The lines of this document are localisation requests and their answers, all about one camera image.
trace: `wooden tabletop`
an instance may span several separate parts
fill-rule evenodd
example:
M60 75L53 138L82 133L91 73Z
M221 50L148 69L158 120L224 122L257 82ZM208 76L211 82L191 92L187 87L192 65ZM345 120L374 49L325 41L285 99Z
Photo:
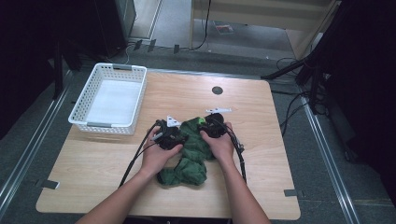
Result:
M300 208L294 189L274 101L263 80L188 76L148 72L148 85L134 135L84 133L73 126L49 175L57 189L43 189L36 209L43 213L87 213L117 189L144 135L156 119L171 115L179 121L206 116L206 110L231 108L224 113L245 146L247 185L271 219L297 219ZM215 86L223 93L212 92ZM179 156L166 166L174 167ZM239 160L234 153L234 160ZM141 165L134 164L128 179ZM130 215L160 217L231 217L221 170L206 161L207 180L199 187L166 188L153 179Z

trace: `crumpled green garment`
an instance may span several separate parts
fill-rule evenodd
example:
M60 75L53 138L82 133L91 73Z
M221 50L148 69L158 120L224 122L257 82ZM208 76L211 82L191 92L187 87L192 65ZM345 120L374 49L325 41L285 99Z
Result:
M189 139L181 149L181 158L175 168L163 168L158 174L158 182L165 186L180 183L199 186L206 181L206 167L204 160L213 161L215 157L209 145L201 137L198 124L202 119L195 118L184 121L180 125L182 133L188 134Z

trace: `forearm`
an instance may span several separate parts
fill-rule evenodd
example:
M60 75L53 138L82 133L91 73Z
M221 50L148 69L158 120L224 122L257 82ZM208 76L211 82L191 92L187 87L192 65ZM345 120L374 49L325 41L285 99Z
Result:
M271 223L233 161L222 161L220 166L224 173L233 223Z
M78 223L122 223L152 174L137 173L118 190L94 207Z

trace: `hand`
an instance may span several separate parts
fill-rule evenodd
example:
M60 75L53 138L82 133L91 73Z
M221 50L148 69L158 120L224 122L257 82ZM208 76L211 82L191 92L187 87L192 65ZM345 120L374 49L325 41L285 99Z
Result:
M148 135L148 140L143 148L146 150L143 153L142 167L139 172L144 172L148 175L155 176L165 166L166 162L174 157L182 148L181 144L175 146L171 150L164 150L155 144L151 138L156 132L160 130L160 127L154 128Z
M232 130L233 126L230 122L225 122L225 125ZM209 144L213 155L219 162L232 161L233 162L233 142L230 135L227 133L220 138L211 138L205 131L200 131L202 138Z

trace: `human arm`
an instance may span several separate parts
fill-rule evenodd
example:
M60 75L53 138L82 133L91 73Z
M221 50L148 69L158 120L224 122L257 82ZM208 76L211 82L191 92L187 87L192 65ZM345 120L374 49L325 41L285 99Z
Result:
M152 130L144 145L143 161L140 170L119 187L110 196L96 205L88 214L77 223L122 223L133 207L140 193L166 162L175 156L182 148L177 145L171 150L163 150L150 139L158 128Z
M209 144L224 174L233 223L271 223L251 193L233 162L233 143L228 134L211 138L204 131L201 136Z

